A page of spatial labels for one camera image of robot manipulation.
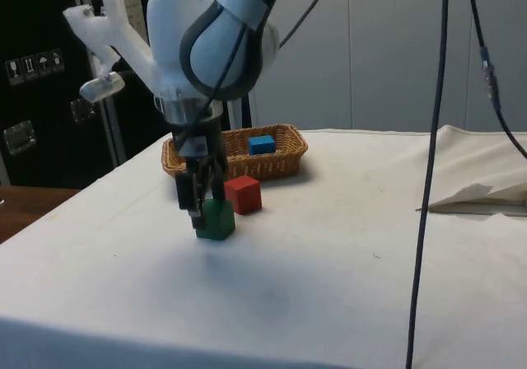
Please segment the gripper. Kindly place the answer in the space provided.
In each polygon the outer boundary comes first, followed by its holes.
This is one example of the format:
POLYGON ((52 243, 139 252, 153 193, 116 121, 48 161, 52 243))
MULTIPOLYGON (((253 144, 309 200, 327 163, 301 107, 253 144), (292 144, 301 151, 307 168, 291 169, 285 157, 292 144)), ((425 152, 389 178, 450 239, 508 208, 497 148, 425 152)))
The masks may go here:
POLYGON ((175 175, 180 209, 186 210, 195 230, 203 230, 203 170, 199 158, 208 158, 207 191, 212 198, 226 200, 225 177, 227 173, 225 146, 222 138, 222 117, 202 119, 184 144, 177 139, 187 128, 186 124, 172 124, 170 131, 177 156, 186 158, 185 170, 175 175))

